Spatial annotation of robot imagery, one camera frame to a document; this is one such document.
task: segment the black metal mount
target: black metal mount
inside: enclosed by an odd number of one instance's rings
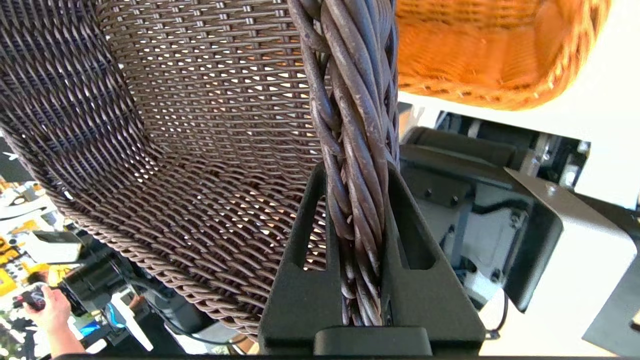
[[[260,323],[264,354],[331,356],[477,355],[485,329],[399,171],[389,164],[381,303],[385,327],[342,326],[339,244],[326,219],[326,270],[304,269],[318,200],[318,165],[291,231]]]

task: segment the bolt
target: bolt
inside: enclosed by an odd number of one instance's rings
[[[500,278],[502,277],[502,272],[500,271],[500,269],[495,268],[493,269],[493,272],[491,273],[491,277],[490,280],[493,283],[499,282]]]
[[[547,195],[553,196],[556,193],[556,186],[554,184],[547,184]]]
[[[578,152],[581,154],[586,154],[589,151],[589,148],[591,148],[591,143],[589,142],[581,141],[578,143]]]
[[[517,211],[511,213],[511,217],[509,218],[511,222],[509,225],[512,229],[519,229],[522,227],[522,214]]]

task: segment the brown wicker seat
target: brown wicker seat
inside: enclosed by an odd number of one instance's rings
[[[0,20],[1,126],[35,179],[96,237],[255,334],[322,159],[287,4],[9,0]]]

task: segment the twisted rattan handle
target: twisted rattan handle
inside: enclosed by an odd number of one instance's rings
[[[382,325],[387,161],[398,159],[397,32],[390,0],[290,0],[340,238],[342,319]]]

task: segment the black cable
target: black cable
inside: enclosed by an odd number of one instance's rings
[[[160,316],[166,323],[169,324],[169,326],[175,331],[178,332],[180,335],[184,335],[189,339],[194,339],[197,340],[201,343],[206,343],[206,344],[211,344],[211,345],[217,345],[217,346],[229,346],[229,345],[237,345],[240,344],[242,342],[244,342],[245,340],[248,339],[248,337],[245,335],[243,336],[240,340],[235,340],[235,341],[227,341],[227,342],[222,342],[222,341],[213,341],[213,340],[207,340],[207,339],[202,339],[202,338],[198,338],[196,336],[193,336],[192,334],[190,334],[188,331],[182,329],[181,327],[179,327],[178,325],[176,325],[173,320],[169,319],[161,310],[159,310],[158,308],[156,308],[153,304],[151,304],[151,302],[147,301],[147,304],[149,304],[149,306],[153,307],[156,310],[156,314],[158,314],[158,316]]]
[[[486,331],[487,340],[498,340],[500,338],[500,330],[502,330],[504,323],[507,322],[508,311],[509,311],[509,297],[507,296],[507,293],[504,292],[504,307],[502,308],[502,319],[500,319],[500,323],[495,329]]]

